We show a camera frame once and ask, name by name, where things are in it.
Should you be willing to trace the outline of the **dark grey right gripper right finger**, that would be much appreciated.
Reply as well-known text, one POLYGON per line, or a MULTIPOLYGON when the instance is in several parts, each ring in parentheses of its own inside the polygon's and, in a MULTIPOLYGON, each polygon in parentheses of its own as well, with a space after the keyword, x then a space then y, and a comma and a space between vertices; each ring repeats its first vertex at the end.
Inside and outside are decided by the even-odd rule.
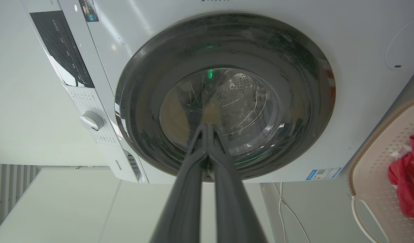
POLYGON ((207 126, 207 151, 216 190, 218 243, 266 243, 267 238, 242 183, 227 140, 212 124, 207 126))

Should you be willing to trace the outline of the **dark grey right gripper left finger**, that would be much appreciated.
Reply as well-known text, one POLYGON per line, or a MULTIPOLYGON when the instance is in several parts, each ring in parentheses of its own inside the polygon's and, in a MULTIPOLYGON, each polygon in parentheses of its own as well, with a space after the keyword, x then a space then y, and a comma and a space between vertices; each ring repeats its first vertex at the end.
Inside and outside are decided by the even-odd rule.
POLYGON ((202 163, 207 157, 208 127, 198 127, 168 200, 151 237, 151 243, 198 243, 203 182, 202 163))

